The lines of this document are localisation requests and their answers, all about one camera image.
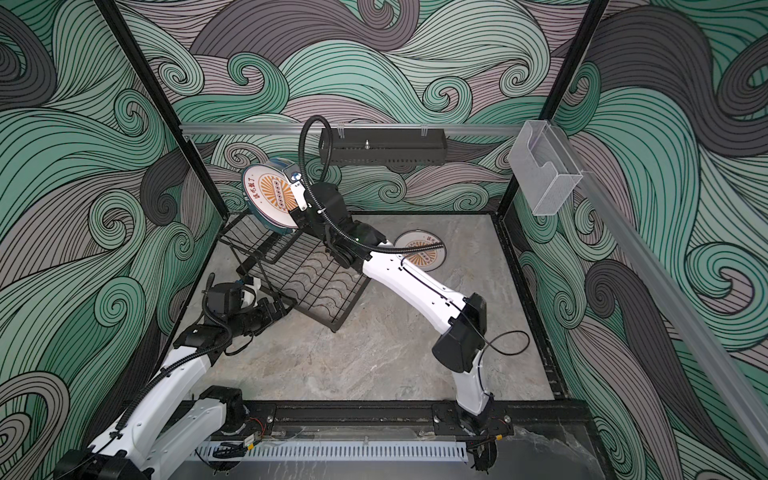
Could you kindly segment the aluminium rail wall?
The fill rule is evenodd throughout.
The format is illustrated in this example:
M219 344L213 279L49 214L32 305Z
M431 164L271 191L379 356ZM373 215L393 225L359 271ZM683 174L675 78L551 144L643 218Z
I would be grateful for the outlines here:
M507 137L517 135L522 124L396 124L396 123L338 123L331 127L343 135L347 130L390 129L390 130L443 130L447 136ZM184 135L298 135L303 129L301 123L247 123L247 122L193 122L182 123Z
M552 130L565 149L566 158L582 175L579 185L585 196L625 252L660 312L671 321L757 453L766 460L767 406L637 231L640 223L630 184L618 162L613 160L604 173L600 165L581 154L562 128L554 125Z

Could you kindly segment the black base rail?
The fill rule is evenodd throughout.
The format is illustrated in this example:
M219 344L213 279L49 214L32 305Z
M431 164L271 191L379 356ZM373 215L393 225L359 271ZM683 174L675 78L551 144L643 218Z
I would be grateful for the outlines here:
M238 432L220 429L210 437L235 441L265 433L282 439L302 432L384 429L457 439L506 437L522 431L561 440L596 435L586 404L576 400L496 400L479 420L471 420L448 400L246 400L244 405L247 415Z

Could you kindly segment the black dish rack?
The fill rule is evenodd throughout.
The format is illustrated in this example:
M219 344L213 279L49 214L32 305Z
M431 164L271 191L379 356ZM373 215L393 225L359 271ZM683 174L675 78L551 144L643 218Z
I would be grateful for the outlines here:
M272 231L246 211L229 218L219 241L237 259L240 277L258 280L264 293L281 295L332 332L345 323L369 283L340 266L314 236Z

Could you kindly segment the black hanging wall tray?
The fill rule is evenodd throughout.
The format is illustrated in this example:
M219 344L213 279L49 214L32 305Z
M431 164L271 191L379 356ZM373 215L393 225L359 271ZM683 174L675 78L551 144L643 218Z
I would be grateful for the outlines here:
M324 128L318 141L320 156L330 165L441 165L448 154L443 130L347 130Z

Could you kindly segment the clear plastic wall bin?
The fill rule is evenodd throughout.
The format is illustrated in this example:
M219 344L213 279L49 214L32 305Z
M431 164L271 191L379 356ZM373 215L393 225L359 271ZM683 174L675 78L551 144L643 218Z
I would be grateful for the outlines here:
M568 136L546 120L528 120L507 156L534 216L554 216L583 178Z

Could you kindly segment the aluminium rail back wall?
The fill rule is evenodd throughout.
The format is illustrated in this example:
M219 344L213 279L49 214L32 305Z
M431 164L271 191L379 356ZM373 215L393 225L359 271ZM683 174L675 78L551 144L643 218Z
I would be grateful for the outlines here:
M517 135L522 124L396 124L396 123L338 123L331 127L343 135L347 130L390 129L390 130L443 130L447 136L507 137ZM193 122L182 123L184 135L298 135L303 129L301 123L247 123L247 122Z

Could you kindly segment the black corner frame post left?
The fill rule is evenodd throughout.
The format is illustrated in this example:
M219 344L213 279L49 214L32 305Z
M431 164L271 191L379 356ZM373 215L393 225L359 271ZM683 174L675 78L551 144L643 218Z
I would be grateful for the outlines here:
M144 88L147 90L150 100L157 108L160 117L169 128L176 144L183 156L197 176L209 199L212 201L218 214L223 220L229 217L223 197L215 186L206 166L193 142L186 139L181 131L181 122L163 92L159 81L141 51L140 46L133 37L127 22L121 14L115 1L95 0L95 5L100 11L120 48L130 62Z

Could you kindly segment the aluminium rail right wall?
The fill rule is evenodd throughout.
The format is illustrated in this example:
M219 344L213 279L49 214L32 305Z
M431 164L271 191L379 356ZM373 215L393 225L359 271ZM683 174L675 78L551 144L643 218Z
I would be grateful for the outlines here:
M671 321L757 453L766 460L767 406L637 231L640 223L630 184L618 162L613 160L604 173L600 165L581 154L562 128L554 125L552 130L565 149L566 158L582 175L579 185L585 196L625 252L660 312Z

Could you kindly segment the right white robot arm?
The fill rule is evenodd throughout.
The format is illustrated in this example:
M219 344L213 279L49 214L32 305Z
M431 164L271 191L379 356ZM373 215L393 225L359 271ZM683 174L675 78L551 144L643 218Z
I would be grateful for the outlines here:
M297 207L292 219L320 238L337 262L384 285L415 308L438 333L432 355L452 372L457 405L472 418L486 413L492 395L482 385L481 356L487 345L487 304L435 280L409 257L439 250L441 242L397 247L371 225L354 219L337 188L289 183Z

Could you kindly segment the sunburst pattern plate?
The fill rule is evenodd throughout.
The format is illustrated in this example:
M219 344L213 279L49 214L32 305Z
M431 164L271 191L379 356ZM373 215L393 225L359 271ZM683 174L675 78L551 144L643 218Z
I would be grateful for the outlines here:
M290 212L297 207L284 172L255 163L242 172L246 203L267 228L285 233L297 228Z
M402 233L396 239L395 246L397 248L415 248L436 243L442 243L437 235L425 230L414 229ZM442 245L437 249L409 254L407 258L421 270L430 272L444 264L447 258L447 249L445 245Z

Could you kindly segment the blue striped plate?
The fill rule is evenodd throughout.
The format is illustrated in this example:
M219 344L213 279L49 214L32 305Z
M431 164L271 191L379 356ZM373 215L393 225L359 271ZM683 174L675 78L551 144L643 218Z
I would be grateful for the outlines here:
M269 158L267 161L265 161L263 165L275 171L280 171L280 172L299 171L298 164L295 161L292 161L286 158L272 157L272 158Z

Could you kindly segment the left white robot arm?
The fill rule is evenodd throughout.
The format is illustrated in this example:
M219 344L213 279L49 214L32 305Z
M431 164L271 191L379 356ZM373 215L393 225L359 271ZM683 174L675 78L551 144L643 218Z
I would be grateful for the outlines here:
M265 298L249 305L205 301L200 321L177 338L158 373L88 447L62 457L54 478L167 479L217 433L236 439L225 447L225 456L243 456L266 427L252 422L241 390L209 387L180 419L172 416L215 362L229 355L235 338L255 338L291 309L281 300Z

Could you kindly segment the black corner frame post right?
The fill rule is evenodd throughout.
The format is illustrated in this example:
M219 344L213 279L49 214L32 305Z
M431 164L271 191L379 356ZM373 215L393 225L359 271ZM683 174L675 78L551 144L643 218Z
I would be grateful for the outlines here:
M563 66L554 81L551 92L547 96L544 106L536 120L546 120L554 125L554 117L565 99L571 82L575 79L577 70L581 65L591 40L605 14L609 3L607 1L591 1L588 3L584 17L579 28L566 50ZM507 187L503 199L497 210L499 217L503 218L511 212L512 203L517 193L522 192L517 179L514 176Z

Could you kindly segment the black corner frame post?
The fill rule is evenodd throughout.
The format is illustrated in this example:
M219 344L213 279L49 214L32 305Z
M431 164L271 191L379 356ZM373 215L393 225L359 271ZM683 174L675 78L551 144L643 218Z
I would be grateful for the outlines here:
M577 70L581 65L591 40L605 14L609 3L607 1L591 1L588 3L584 17L579 28L566 50L563 66L554 81L551 92L547 96L544 106L536 120L546 120L554 125L554 117L565 99L571 82L575 79ZM503 199L497 210L499 217L503 218L511 212L512 203L517 193L522 192L517 179L514 176L507 187Z
M206 166L193 142L186 139L181 131L181 122L163 92L159 81L141 51L140 46L133 37L127 22L121 14L115 1L95 0L95 5L100 11L120 48L130 62L144 88L147 90L150 100L157 108L160 117L169 128L176 144L183 156L197 176L209 199L212 201L218 214L223 220L229 217L223 197L215 186Z

